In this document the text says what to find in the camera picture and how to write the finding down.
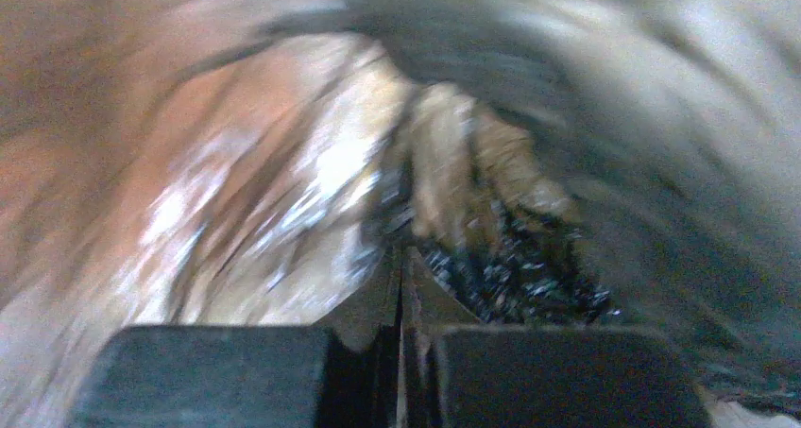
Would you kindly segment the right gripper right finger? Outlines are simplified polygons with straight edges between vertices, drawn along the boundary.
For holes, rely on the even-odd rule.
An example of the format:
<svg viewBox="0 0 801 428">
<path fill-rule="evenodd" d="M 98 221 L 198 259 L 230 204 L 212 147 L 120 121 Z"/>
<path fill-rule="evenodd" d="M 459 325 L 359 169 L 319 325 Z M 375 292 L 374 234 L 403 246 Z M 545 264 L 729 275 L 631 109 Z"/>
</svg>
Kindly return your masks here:
<svg viewBox="0 0 801 428">
<path fill-rule="evenodd" d="M 629 328 L 485 325 L 408 249 L 402 271 L 410 427 L 708 427 L 664 338 Z"/>
</svg>

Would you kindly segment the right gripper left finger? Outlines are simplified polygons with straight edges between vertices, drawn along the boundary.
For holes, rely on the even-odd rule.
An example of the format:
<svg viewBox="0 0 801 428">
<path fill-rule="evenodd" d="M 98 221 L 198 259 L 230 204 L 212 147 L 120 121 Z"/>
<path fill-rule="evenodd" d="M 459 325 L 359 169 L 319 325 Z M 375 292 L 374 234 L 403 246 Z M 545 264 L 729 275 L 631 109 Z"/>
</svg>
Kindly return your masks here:
<svg viewBox="0 0 801 428">
<path fill-rule="evenodd" d="M 400 279 L 379 268 L 311 326 L 127 327 L 97 355 L 71 427 L 385 427 Z"/>
</svg>

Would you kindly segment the black trash bag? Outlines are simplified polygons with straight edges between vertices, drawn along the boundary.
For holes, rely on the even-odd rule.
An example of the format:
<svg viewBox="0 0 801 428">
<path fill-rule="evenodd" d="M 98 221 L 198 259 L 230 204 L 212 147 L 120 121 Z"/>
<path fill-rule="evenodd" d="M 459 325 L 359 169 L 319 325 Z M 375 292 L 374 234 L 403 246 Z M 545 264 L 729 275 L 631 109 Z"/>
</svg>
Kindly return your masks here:
<svg viewBox="0 0 801 428">
<path fill-rule="evenodd" d="M 800 0 L 1 0 L 1 423 L 130 325 L 313 324 L 393 242 L 800 423 Z"/>
</svg>

